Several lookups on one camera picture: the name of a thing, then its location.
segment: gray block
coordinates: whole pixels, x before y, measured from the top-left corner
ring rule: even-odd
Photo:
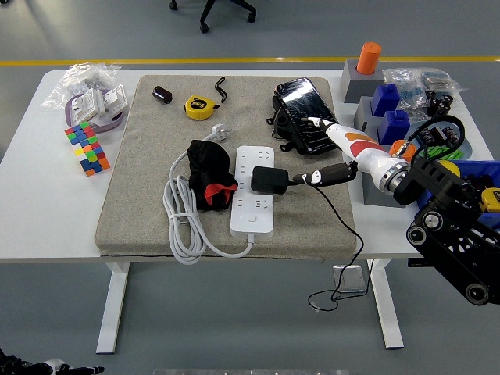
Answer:
[[[345,60],[341,78],[341,92],[344,103],[358,103],[362,96],[373,96],[377,86],[385,83],[382,70],[377,69],[370,75],[360,74],[356,70],[358,60]]]
[[[382,123],[383,117],[373,117],[371,109],[371,96],[362,96],[354,115],[354,128],[364,131],[366,135],[378,142],[378,129]]]
[[[404,207],[396,202],[392,195],[386,195],[378,190],[369,173],[361,173],[362,197],[365,205],[378,205],[383,207]]]

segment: rubik's cube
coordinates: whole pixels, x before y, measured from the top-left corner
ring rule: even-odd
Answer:
[[[87,176],[92,176],[110,167],[108,159],[88,123],[71,127],[65,133]]]

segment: gray floor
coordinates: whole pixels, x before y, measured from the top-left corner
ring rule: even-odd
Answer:
[[[494,2],[252,0],[254,24],[217,2],[201,34],[202,0],[10,0],[0,7],[0,158],[44,73],[67,66],[13,61],[500,55]],[[498,62],[384,62],[448,72],[493,156],[500,158]],[[341,63],[123,66],[170,69],[340,69]],[[387,245],[393,246],[391,239]],[[387,268],[405,348],[384,347],[373,295],[317,313],[307,296],[332,284],[334,262],[227,261],[131,267],[116,354],[94,354],[109,271],[102,264],[0,265],[0,348],[37,362],[59,357],[108,374],[155,368],[331,368],[352,374],[496,374],[500,308],[477,308],[432,269]]]

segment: orange cylinder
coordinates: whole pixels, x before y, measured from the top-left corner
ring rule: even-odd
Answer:
[[[373,41],[368,41],[362,45],[361,55],[359,56],[356,70],[360,74],[370,75],[375,73],[378,58],[382,52],[382,47]]]
[[[401,146],[403,146],[404,143],[405,143],[404,139],[400,139],[399,141],[394,142],[392,144],[391,150],[389,150],[389,155],[393,156],[401,148]],[[405,153],[401,157],[408,163],[411,163],[412,157],[413,155],[415,155],[415,152],[416,152],[415,145],[413,143],[410,143]]]

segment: smartphone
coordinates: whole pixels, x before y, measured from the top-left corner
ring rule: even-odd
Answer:
[[[335,115],[321,98],[309,78],[298,78],[279,84],[274,94],[287,113],[288,119],[310,155],[330,151],[336,144],[320,129],[304,123],[304,117],[319,117],[338,123]]]

